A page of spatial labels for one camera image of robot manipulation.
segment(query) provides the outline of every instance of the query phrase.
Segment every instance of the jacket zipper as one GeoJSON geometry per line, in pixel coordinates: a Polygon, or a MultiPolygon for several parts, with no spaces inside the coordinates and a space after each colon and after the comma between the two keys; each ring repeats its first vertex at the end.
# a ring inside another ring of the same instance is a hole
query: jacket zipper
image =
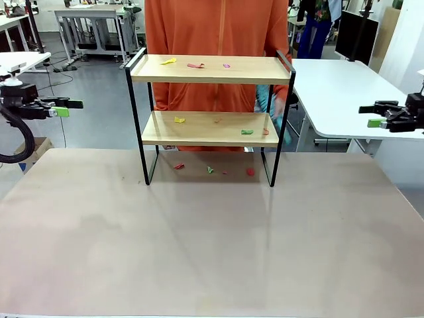
{"type": "MultiPolygon", "coordinates": [[[[225,25],[225,1],[221,0],[221,16],[219,19],[219,38],[218,38],[218,55],[223,54],[223,41],[224,41],[224,25],[225,25]]],[[[215,102],[213,110],[217,110],[218,106],[218,87],[219,84],[215,84],[215,102]]]]}

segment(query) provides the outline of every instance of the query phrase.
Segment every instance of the yellow paper scrap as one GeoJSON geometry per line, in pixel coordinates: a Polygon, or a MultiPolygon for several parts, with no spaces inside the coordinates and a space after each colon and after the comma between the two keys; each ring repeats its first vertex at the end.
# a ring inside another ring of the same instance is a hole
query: yellow paper scrap
{"type": "Polygon", "coordinates": [[[185,118],[178,118],[178,117],[175,117],[175,118],[174,118],[174,121],[175,121],[176,123],[184,123],[184,122],[186,121],[186,119],[185,119],[185,118]]]}
{"type": "Polygon", "coordinates": [[[177,62],[176,58],[170,58],[169,60],[166,60],[165,62],[161,63],[162,65],[171,64],[177,62]]]}

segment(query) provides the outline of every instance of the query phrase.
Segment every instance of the floral shirt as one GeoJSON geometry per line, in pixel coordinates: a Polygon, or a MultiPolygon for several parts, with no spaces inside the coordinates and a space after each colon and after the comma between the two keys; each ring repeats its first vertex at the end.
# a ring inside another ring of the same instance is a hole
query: floral shirt
{"type": "Polygon", "coordinates": [[[316,0],[315,20],[317,22],[331,20],[329,0],[316,0]]]}

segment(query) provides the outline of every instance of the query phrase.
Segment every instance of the orange sleeve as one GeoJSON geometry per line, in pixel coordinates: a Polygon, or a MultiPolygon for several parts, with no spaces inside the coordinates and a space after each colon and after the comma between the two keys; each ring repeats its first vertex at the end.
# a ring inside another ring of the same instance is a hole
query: orange sleeve
{"type": "MultiPolygon", "coordinates": [[[[275,56],[276,51],[280,50],[286,58],[292,62],[292,56],[289,51],[289,39],[287,30],[287,9],[288,0],[274,0],[272,3],[268,33],[265,41],[265,52],[267,56],[275,56]]],[[[275,85],[274,93],[282,100],[287,99],[287,85],[275,85]]]]}
{"type": "MultiPolygon", "coordinates": [[[[144,2],[147,52],[150,54],[168,54],[161,3],[161,0],[145,0],[144,2]]],[[[155,110],[168,110],[169,87],[169,83],[153,83],[155,110]]]]}

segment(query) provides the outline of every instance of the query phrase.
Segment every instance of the two-tier shelf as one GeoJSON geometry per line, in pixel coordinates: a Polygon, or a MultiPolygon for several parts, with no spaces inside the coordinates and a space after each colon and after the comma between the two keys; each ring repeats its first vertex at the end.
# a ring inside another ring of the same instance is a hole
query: two-tier shelf
{"type": "Polygon", "coordinates": [[[128,89],[130,93],[132,115],[140,149],[144,180],[150,184],[159,145],[170,146],[243,146],[260,147],[262,160],[270,186],[276,180],[278,162],[286,128],[289,98],[286,100],[280,135],[277,134],[270,117],[273,85],[288,85],[288,97],[292,94],[295,70],[287,58],[276,52],[275,58],[252,56],[189,56],[147,54],[146,48],[125,66],[128,89]],[[176,58],[177,62],[162,65],[162,62],[176,58]],[[189,68],[187,64],[204,63],[204,68],[189,68]],[[134,96],[133,82],[146,82],[150,102],[150,118],[140,130],[138,113],[134,96]],[[155,111],[152,82],[165,83],[232,83],[232,84],[266,84],[270,85],[266,113],[216,113],[207,111],[155,111]],[[175,117],[184,118],[183,124],[174,122],[175,117]],[[241,130],[253,130],[250,135],[241,134],[241,130]],[[143,144],[156,146],[156,157],[150,169],[147,169],[143,144]],[[268,169],[264,148],[276,148],[276,159],[272,174],[268,169]]]}

